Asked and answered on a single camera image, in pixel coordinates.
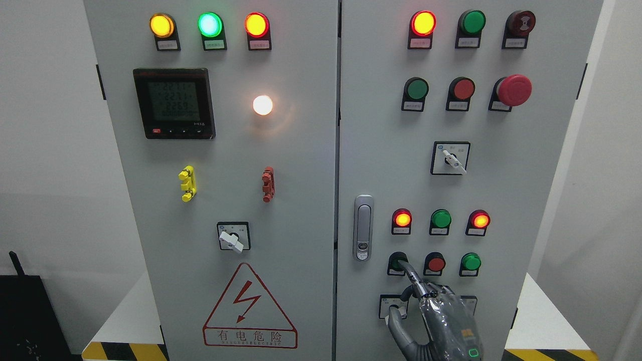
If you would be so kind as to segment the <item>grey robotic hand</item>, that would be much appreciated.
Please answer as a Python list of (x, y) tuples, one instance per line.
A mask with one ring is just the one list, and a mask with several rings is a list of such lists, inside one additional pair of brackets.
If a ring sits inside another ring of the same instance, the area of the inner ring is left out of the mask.
[(397, 260), (410, 280), (401, 297), (411, 294), (419, 300), (419, 310), (429, 336), (427, 344), (417, 343), (404, 329), (398, 308), (391, 306), (387, 326), (407, 360), (482, 360), (484, 348), (472, 311), (463, 299), (445, 285), (424, 281), (405, 260)]

